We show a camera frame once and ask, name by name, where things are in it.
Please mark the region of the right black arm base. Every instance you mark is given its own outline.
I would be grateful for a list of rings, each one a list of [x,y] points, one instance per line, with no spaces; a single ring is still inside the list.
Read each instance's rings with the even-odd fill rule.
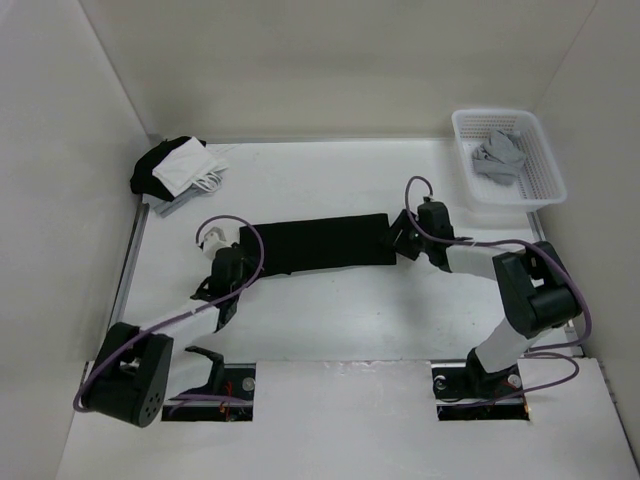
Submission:
[[[487,373],[474,353],[464,362],[431,366],[436,415],[440,421],[528,421],[516,364]]]

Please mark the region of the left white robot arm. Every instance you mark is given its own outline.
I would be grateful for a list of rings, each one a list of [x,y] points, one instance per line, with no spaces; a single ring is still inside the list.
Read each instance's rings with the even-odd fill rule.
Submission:
[[[229,324],[264,260],[263,246],[257,254],[239,244],[222,248],[194,295],[201,306],[147,327],[114,324],[73,400],[76,412],[96,412],[143,428],[190,403],[242,404],[224,386],[224,356],[196,341]]]

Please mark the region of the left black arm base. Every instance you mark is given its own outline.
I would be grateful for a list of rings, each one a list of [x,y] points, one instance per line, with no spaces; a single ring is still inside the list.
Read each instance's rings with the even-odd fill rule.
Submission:
[[[254,363],[228,363],[219,353],[188,347],[171,362],[161,420],[250,422],[256,376]]]

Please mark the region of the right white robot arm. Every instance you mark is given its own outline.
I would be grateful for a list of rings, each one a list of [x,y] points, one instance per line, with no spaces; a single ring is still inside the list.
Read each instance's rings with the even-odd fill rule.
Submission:
[[[547,331],[560,328],[585,310],[585,301],[553,246],[523,240],[480,242],[458,237],[446,206],[429,198],[415,213],[403,210],[382,244],[408,259],[427,256],[446,273],[494,281],[504,318],[469,353],[464,384],[473,394],[489,394]]]

